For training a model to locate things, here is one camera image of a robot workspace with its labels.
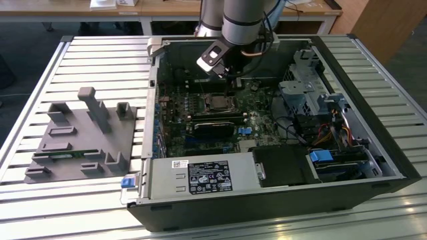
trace wooden cabinet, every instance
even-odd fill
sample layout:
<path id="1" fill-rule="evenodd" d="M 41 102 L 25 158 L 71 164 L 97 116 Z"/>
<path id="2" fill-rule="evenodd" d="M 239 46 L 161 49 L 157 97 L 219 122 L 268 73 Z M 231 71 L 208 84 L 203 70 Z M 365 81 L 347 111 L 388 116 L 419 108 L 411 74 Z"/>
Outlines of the wooden cabinet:
<path id="1" fill-rule="evenodd" d="M 427 0 L 335 0 L 343 14 L 331 34 L 352 33 L 384 64 L 427 14 Z"/>

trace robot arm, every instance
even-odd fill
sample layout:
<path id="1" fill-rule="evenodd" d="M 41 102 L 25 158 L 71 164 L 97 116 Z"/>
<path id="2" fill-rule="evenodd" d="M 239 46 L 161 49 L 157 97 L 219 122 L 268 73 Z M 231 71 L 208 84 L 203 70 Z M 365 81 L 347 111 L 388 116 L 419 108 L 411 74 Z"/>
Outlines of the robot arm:
<path id="1" fill-rule="evenodd" d="M 235 76 L 251 62 L 265 12 L 281 11 L 283 0 L 203 0 L 199 37 L 219 37 L 196 63 L 207 73 Z"/>

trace warning label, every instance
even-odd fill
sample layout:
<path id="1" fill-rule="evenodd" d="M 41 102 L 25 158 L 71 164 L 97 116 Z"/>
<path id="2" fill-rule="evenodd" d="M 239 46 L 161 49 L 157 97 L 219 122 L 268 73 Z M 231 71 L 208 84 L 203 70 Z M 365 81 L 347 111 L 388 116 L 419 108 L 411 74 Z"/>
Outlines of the warning label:
<path id="1" fill-rule="evenodd" d="M 228 161 L 188 163 L 188 183 L 191 194 L 232 191 Z"/>

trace gray floor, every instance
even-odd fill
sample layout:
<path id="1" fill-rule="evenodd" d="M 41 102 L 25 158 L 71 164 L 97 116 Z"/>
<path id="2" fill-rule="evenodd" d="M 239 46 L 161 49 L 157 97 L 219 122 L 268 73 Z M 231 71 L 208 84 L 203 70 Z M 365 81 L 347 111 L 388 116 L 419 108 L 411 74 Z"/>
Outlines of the gray floor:
<path id="1" fill-rule="evenodd" d="M 47 32 L 40 23 L 0 23 L 0 55 L 17 81 L 0 89 L 0 145 L 2 144 L 26 99 L 64 35 L 77 35 L 79 23 L 55 23 Z M 112 23 L 100 23 L 97 35 L 121 35 Z M 427 110 L 427 18 L 385 65 L 389 73 Z"/>

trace yellow wire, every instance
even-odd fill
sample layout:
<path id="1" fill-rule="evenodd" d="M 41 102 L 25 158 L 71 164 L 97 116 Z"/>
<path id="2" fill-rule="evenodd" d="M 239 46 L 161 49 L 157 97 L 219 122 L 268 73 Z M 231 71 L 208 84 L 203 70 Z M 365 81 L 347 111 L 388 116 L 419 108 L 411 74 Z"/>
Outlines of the yellow wire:
<path id="1" fill-rule="evenodd" d="M 349 146 L 352 145 L 352 143 L 351 143 L 351 135 L 349 135 L 349 129 L 347 128 L 347 127 L 341 127 L 341 129 L 344 129 L 345 130 L 345 132 L 347 132 L 347 142 L 348 142 L 348 144 L 349 144 Z"/>
<path id="2" fill-rule="evenodd" d="M 328 134 L 319 141 L 316 141 L 313 145 L 317 145 L 319 143 L 324 142 L 329 137 L 331 137 L 331 132 L 328 132 Z"/>

